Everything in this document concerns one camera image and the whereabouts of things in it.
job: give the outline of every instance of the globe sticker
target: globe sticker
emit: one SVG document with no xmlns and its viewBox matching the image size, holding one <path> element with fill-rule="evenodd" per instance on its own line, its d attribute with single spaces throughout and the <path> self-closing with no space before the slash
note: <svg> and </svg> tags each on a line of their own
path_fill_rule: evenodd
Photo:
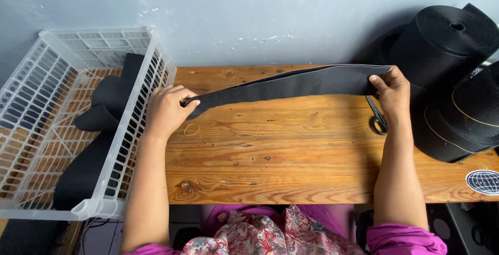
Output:
<svg viewBox="0 0 499 255">
<path fill-rule="evenodd" d="M 466 183 L 474 191 L 487 194 L 499 195 L 499 173 L 492 170 L 475 170 L 466 175 Z"/>
</svg>

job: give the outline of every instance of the white plastic basket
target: white plastic basket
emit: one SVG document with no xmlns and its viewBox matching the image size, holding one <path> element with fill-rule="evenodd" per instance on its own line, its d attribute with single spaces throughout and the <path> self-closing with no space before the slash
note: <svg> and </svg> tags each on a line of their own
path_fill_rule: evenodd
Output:
<svg viewBox="0 0 499 255">
<path fill-rule="evenodd" d="M 120 218 L 128 198 L 146 102 L 173 84 L 171 62 L 155 28 L 42 31 L 0 91 L 0 218 Z M 90 108 L 91 93 L 119 75 L 127 52 L 145 55 L 93 192 L 71 211 L 52 208 L 55 185 L 98 135 L 73 120 Z"/>
</svg>

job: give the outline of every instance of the wood grain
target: wood grain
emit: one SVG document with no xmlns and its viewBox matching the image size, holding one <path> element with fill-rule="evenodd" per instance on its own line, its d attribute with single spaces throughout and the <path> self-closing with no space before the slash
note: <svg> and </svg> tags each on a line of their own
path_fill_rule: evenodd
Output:
<svg viewBox="0 0 499 255">
<path fill-rule="evenodd" d="M 308 67 L 315 65 L 179 67 L 175 84 L 205 94 Z M 184 122 L 170 138 L 170 201 L 372 203 L 385 137 L 369 128 L 371 116 L 364 97 L 347 95 L 212 108 Z M 475 169 L 499 171 L 499 157 L 492 150 L 448 164 L 415 148 L 415 163 L 427 202 L 499 201 L 499 196 L 476 193 L 465 182 L 466 174 Z"/>
</svg>

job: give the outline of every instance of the woman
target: woman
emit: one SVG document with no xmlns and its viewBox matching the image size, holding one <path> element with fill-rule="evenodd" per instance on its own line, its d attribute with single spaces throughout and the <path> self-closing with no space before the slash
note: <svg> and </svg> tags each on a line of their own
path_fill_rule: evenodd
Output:
<svg viewBox="0 0 499 255">
<path fill-rule="evenodd" d="M 441 254 L 446 245 L 429 233 L 423 192 L 413 158 L 409 117 L 410 84 L 396 66 L 382 78 L 370 76 L 390 125 L 374 188 L 374 226 L 367 232 L 372 254 Z M 165 146 L 171 133 L 199 100 L 183 86 L 156 89 L 148 102 L 132 193 L 125 215 L 122 252 L 178 254 L 169 245 Z M 191 239 L 182 254 L 362 254 L 346 239 L 333 213 L 323 205 L 270 207 L 217 205 L 205 223 L 206 237 Z"/>
</svg>

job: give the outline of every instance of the hand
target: hand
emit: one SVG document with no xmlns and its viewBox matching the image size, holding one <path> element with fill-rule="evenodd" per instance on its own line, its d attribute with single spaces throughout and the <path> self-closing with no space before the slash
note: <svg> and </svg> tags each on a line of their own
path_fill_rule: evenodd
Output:
<svg viewBox="0 0 499 255">
<path fill-rule="evenodd" d="M 411 84 L 397 66 L 392 66 L 381 77 L 372 75 L 369 80 L 378 89 L 381 109 L 388 122 L 401 117 L 409 118 Z"/>
<path fill-rule="evenodd" d="M 180 102 L 184 103 L 195 96 L 196 93 L 181 85 L 155 88 L 147 102 L 146 127 L 143 135 L 166 144 L 173 131 L 186 120 L 201 101 L 194 100 L 183 108 Z"/>
</svg>

